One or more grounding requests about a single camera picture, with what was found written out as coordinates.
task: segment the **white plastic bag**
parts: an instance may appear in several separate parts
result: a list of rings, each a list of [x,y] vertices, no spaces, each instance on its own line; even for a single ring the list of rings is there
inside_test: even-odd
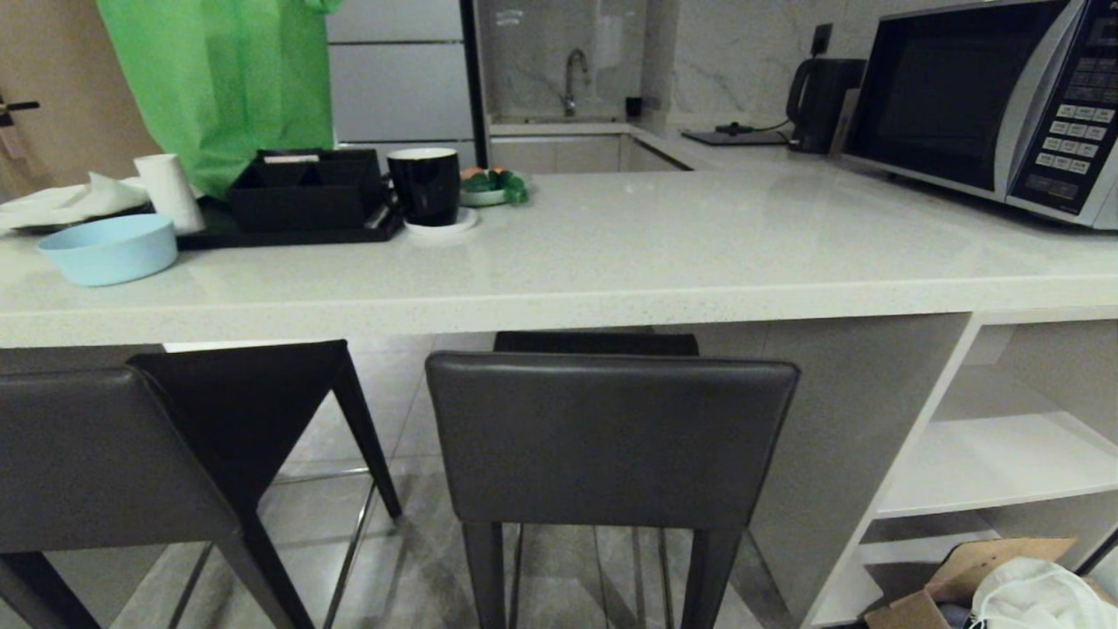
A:
[[[975,591],[972,616],[987,629],[1118,629],[1118,608],[1062,566],[1015,557]]]

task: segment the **light blue bowl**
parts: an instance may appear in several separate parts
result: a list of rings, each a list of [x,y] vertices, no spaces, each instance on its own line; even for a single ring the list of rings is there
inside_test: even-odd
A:
[[[161,213],[119,216],[63,229],[39,242],[63,275],[83,286],[145,277],[174,263],[174,223]]]

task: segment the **cabinet door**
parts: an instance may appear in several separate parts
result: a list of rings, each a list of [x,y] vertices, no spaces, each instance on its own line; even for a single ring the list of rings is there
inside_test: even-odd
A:
[[[617,172],[620,140],[563,137],[556,143],[556,172]]]
[[[330,41],[447,41],[462,39],[454,0],[349,0],[326,17]]]
[[[331,46],[330,82],[339,141],[474,136],[461,45]]]
[[[556,143],[539,137],[494,137],[490,165],[529,174],[556,172]]]
[[[641,142],[633,141],[626,152],[628,153],[625,164],[625,171],[627,172],[673,172],[683,170]]]
[[[405,149],[442,147],[458,151],[458,166],[463,170],[477,164],[477,151],[473,142],[342,142],[344,149],[376,149],[380,172],[388,172],[388,153]]]

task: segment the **paper towel roll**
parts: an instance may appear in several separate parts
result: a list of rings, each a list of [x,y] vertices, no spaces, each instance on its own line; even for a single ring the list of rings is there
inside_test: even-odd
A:
[[[136,158],[135,163],[155,211],[171,217],[176,234],[193,234],[206,228],[206,220],[202,219],[179,155],[148,155]]]

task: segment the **kettle handle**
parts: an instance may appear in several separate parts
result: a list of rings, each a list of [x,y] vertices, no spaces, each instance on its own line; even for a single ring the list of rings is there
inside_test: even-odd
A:
[[[804,85],[807,83],[807,77],[812,75],[812,70],[818,66],[818,59],[812,58],[799,64],[796,68],[796,76],[792,79],[792,88],[788,89],[788,104],[784,107],[785,115],[788,120],[796,124],[804,124],[803,117],[799,115],[799,101],[804,95]]]

